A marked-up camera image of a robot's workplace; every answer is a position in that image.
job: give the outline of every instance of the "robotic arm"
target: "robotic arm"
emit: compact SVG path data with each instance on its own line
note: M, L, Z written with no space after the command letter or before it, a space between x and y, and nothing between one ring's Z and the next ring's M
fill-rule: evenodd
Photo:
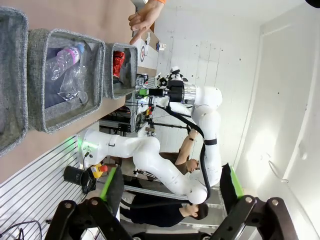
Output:
M192 105L191 118L199 127L205 147L201 151L200 157L204 158L204 161L200 161L200 170L195 170L190 175L182 175L172 162L159 155L160 142L155 137L123 137L91 129L85 133L81 145L84 165L88 167L98 164L106 156L133 157L137 168L156 176L171 192L186 195L193 204L203 203L207 199L208 184L217 184L222 172L217 143L217 131L221 121L217 112L222 103L220 90L184 83L179 70L174 70L171 71L166 88L143 91L145 95L153 96L154 105L166 109L174 116L179 116L177 113L190 114L189 109L182 104Z

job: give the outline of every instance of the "black mug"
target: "black mug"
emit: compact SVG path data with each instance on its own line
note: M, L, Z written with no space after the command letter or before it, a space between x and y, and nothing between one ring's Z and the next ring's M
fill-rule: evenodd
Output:
M73 166L66 166L63 172L63 179L66 182L77 184L79 186L86 186L89 180L89 173L80 168Z

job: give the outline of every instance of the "gray fabric bin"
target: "gray fabric bin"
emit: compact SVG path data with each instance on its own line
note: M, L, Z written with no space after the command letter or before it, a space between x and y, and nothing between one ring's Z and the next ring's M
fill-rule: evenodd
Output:
M26 136L28 21L20 11L0 7L0 157Z
M106 43L103 96L110 99L119 99L132 93L136 89L138 71L138 49L136 46L123 43ZM124 52L124 63L120 70L120 81L123 84L113 84L114 51Z
M48 48L85 43L80 63L87 66L84 90L88 102L74 106L62 102L45 108L45 74ZM96 111L102 103L106 45L103 41L63 29L36 29L29 32L27 54L29 124L38 131L55 131Z

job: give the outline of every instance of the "white wall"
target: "white wall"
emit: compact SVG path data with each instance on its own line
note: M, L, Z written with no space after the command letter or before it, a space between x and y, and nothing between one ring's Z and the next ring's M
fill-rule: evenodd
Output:
M257 63L260 26L257 22L219 12L184 10L165 7L155 24L155 34L167 44L159 53L157 71L167 73L178 65L190 83L216 86L223 93L219 108L222 117L219 143L223 163L233 164L246 122ZM173 117L155 121L181 125ZM161 151L177 152L185 130L158 127ZM202 139L199 137L191 154L199 158Z
M284 199L301 240L319 239L320 233L319 17L319 10L304 3L261 27L257 89L236 168L242 186L262 200ZM299 157L301 141L305 161Z

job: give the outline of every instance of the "wooden table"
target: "wooden table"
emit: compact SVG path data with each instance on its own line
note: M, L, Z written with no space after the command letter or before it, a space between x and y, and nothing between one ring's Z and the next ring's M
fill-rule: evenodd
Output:
M132 31L128 16L136 10L130 0L0 0L0 5L23 11L29 29L67 29L109 43L129 43ZM0 158L0 183L124 103L124 97L105 98L98 111L53 134L30 129L20 145Z

